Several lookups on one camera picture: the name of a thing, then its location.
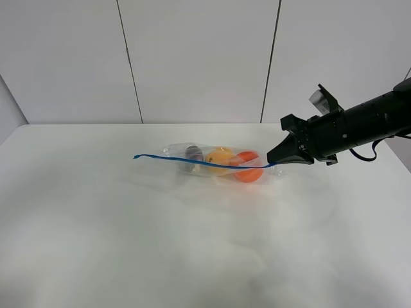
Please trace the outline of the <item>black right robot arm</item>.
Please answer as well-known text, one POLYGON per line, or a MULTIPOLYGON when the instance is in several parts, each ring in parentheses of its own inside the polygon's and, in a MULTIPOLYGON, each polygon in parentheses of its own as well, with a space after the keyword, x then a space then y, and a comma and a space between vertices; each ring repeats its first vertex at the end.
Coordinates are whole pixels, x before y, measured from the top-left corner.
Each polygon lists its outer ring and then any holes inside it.
POLYGON ((337 154, 350 151, 367 162, 354 148, 370 143, 375 148, 386 138, 410 138, 410 79, 392 91, 344 110, 323 86, 309 101, 320 112, 308 120, 293 114, 281 119, 288 136, 267 153, 270 165, 307 164, 315 161, 333 165, 337 154))

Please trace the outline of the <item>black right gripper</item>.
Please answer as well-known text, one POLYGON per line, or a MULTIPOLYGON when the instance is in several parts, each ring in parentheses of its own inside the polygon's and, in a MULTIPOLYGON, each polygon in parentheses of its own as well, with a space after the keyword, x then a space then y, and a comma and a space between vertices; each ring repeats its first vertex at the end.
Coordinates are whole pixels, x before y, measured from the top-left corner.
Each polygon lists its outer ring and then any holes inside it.
POLYGON ((288 136, 267 153, 269 164, 306 164, 315 160, 333 165, 338 162, 337 153, 342 151, 343 130, 346 128, 342 111, 313 116, 308 120, 292 114, 281 119, 281 128, 288 136))

